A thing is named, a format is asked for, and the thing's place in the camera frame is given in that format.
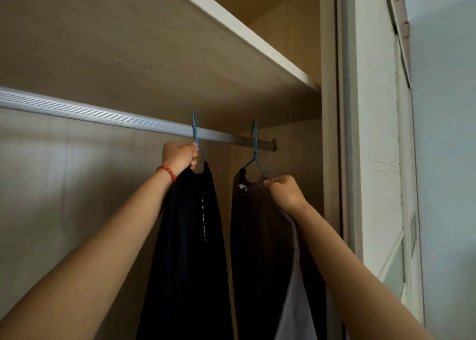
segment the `wooden shelf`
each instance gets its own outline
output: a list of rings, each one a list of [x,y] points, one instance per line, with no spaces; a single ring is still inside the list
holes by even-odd
[[[320,116],[320,86],[214,0],[0,0],[0,85],[241,131]]]

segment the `person's right hand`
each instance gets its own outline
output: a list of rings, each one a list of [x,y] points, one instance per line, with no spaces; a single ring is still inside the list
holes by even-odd
[[[266,180],[264,185],[271,192],[274,202],[293,217],[296,211],[307,205],[301,189],[292,176],[284,175]]]

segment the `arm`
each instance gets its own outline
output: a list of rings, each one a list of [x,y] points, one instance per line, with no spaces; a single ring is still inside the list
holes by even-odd
[[[265,182],[275,202],[298,223],[350,337],[431,340],[410,311],[359,261],[304,199],[291,176]]]
[[[168,142],[176,175],[197,164],[197,146]],[[172,184],[158,170],[97,233],[41,279],[0,322],[0,339],[92,339],[150,233]]]

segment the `blue wire hanger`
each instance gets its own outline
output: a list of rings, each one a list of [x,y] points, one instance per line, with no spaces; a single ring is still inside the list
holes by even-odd
[[[250,164],[252,164],[253,162],[256,162],[259,170],[263,172],[263,170],[261,169],[261,165],[259,164],[259,161],[258,161],[258,125],[256,124],[256,121],[253,121],[253,127],[251,128],[251,134],[249,136],[253,137],[253,133],[255,134],[255,154],[253,156],[253,159],[249,163],[247,163],[247,165],[243,168],[247,168]]]
[[[203,158],[203,161],[206,161],[205,156],[203,155],[202,151],[200,151],[200,146],[199,146],[199,138],[197,136],[197,126],[199,125],[199,119],[197,118],[197,114],[195,111],[192,112],[192,120],[193,120],[193,136],[195,137],[195,143],[197,144],[197,148],[199,149],[199,153]]]

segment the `silver rod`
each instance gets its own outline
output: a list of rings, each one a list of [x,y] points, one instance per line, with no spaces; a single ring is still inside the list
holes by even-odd
[[[0,87],[0,108],[193,138],[193,128],[186,124],[110,110],[84,103],[60,100],[54,97],[4,87]],[[200,127],[197,127],[197,137],[202,140],[224,142],[243,147],[253,148],[255,146],[255,141],[251,137],[207,130]],[[276,151],[276,140],[272,142],[258,140],[258,148]]]

